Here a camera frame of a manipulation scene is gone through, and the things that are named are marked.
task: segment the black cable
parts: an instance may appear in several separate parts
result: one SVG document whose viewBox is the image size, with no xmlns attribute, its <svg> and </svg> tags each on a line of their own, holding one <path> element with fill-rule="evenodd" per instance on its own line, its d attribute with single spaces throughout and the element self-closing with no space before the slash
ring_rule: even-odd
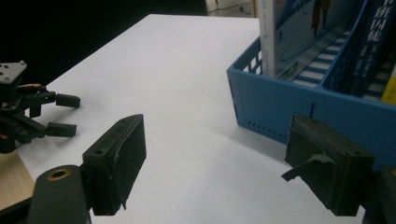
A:
<svg viewBox="0 0 396 224">
<path fill-rule="evenodd" d="M 246 4 L 250 4 L 250 3 L 241 3 L 241 4 L 238 4 L 238 5 L 231 6 L 231 7 L 218 8 L 218 9 L 215 9 L 215 10 L 208 11 L 207 13 L 212 13 L 212 12 L 215 12 L 215 11 L 221 11 L 221 10 L 225 10 L 225 9 L 230 9 L 232 7 L 239 7 L 239 6 L 246 5 Z"/>
</svg>

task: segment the book spine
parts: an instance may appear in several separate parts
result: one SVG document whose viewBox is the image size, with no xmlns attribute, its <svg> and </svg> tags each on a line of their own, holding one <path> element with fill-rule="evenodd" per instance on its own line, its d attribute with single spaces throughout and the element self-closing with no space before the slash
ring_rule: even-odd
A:
<svg viewBox="0 0 396 224">
<path fill-rule="evenodd" d="M 393 71 L 382 94 L 381 102 L 396 105 L 396 64 L 393 66 Z"/>
<path fill-rule="evenodd" d="M 370 84 L 396 11 L 396 1 L 373 0 L 368 11 L 359 52 L 352 67 L 350 94 L 361 96 Z"/>
<path fill-rule="evenodd" d="M 257 0 L 262 45 L 262 74 L 269 77 L 276 76 L 274 3 L 274 0 Z"/>
</svg>

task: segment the robotic arm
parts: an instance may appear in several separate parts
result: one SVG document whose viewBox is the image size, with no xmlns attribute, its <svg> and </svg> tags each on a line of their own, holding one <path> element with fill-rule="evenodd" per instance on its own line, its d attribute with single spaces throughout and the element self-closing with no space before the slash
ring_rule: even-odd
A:
<svg viewBox="0 0 396 224">
<path fill-rule="evenodd" d="M 80 99 L 72 95 L 48 91 L 45 86 L 19 86 L 25 62 L 0 63 L 0 153 L 15 149 L 15 142 L 28 144 L 34 138 L 47 136 L 72 137 L 77 125 L 50 123 L 44 126 L 32 118 L 41 115 L 41 106 L 50 103 L 79 108 Z"/>
<path fill-rule="evenodd" d="M 323 123 L 295 116 L 282 175 L 299 176 L 336 216 L 366 210 L 364 224 L 396 223 L 396 166 L 372 170 L 374 155 Z"/>
<path fill-rule="evenodd" d="M 83 163 L 64 165 L 39 176 L 28 224 L 91 223 L 125 208 L 147 157 L 143 115 L 119 120 L 82 155 Z"/>
</svg>

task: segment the screw hole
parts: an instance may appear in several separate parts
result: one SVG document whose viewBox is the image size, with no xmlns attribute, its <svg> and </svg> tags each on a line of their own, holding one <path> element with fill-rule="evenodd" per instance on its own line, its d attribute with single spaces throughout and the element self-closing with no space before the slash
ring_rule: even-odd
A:
<svg viewBox="0 0 396 224">
<path fill-rule="evenodd" d="M 65 178 L 68 175 L 70 175 L 70 170 L 67 170 L 67 169 L 57 170 L 57 171 L 52 172 L 48 176 L 48 180 L 51 180 L 51 181 L 59 180 L 59 179 Z"/>
</svg>

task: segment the book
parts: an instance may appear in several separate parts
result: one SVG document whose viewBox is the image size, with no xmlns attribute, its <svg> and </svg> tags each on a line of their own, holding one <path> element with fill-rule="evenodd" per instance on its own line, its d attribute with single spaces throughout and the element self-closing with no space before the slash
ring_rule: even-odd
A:
<svg viewBox="0 0 396 224">
<path fill-rule="evenodd" d="M 370 86 L 362 96 L 365 100 L 372 100 L 376 102 L 381 101 L 381 97 L 387 87 L 389 78 L 391 76 L 394 65 L 396 64 L 396 43 L 391 46 L 390 53 L 388 54 L 381 67 L 375 73 L 375 77 L 370 82 Z"/>
<path fill-rule="evenodd" d="M 262 73 L 292 80 L 345 31 L 354 2 L 258 0 Z"/>
<path fill-rule="evenodd" d="M 396 1 L 372 0 L 367 15 L 361 21 L 359 49 L 351 66 L 350 77 L 346 78 L 344 92 L 363 96 L 375 74 L 389 53 L 395 28 Z"/>
<path fill-rule="evenodd" d="M 396 105 L 396 64 L 381 97 L 381 102 Z"/>
</svg>

